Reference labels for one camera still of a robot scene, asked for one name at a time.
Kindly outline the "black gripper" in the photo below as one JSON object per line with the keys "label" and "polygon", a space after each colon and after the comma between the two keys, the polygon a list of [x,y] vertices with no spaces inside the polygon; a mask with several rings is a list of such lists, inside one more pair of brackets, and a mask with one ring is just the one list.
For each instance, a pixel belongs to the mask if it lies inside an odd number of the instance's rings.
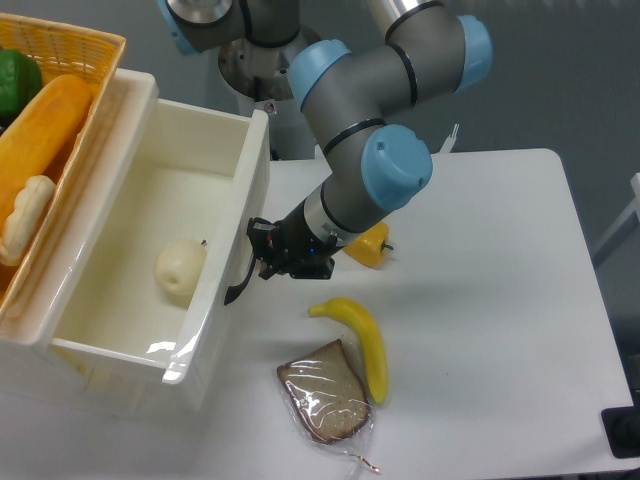
{"label": "black gripper", "polygon": [[[271,232],[275,228],[272,246]],[[311,232],[303,213],[290,213],[277,225],[252,217],[248,222],[247,236],[253,255],[261,262],[259,277],[263,280],[274,275],[329,280],[333,274],[336,233],[330,233],[324,240],[318,239]]]}

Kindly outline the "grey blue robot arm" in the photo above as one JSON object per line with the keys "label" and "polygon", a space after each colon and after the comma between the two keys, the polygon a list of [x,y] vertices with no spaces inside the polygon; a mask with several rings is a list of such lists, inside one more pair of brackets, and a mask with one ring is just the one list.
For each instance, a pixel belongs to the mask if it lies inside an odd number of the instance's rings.
{"label": "grey blue robot arm", "polygon": [[289,91],[330,175],[284,219],[247,227],[260,275],[324,279],[334,254],[404,207],[429,182],[426,144],[387,118],[480,82],[493,61],[490,34],[440,1],[374,1],[381,47],[353,54],[321,40],[291,58]]}

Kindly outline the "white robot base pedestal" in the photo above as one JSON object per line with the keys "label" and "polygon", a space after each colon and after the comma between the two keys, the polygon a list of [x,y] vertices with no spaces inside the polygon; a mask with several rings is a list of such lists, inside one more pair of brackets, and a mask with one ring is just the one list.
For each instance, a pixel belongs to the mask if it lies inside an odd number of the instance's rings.
{"label": "white robot base pedestal", "polygon": [[295,57],[319,40],[315,31],[302,26],[297,37],[284,46],[264,48],[239,39],[220,48],[219,71],[236,97],[239,113],[250,116],[259,110],[269,117],[274,160],[314,156],[316,140],[293,97],[288,71]]}

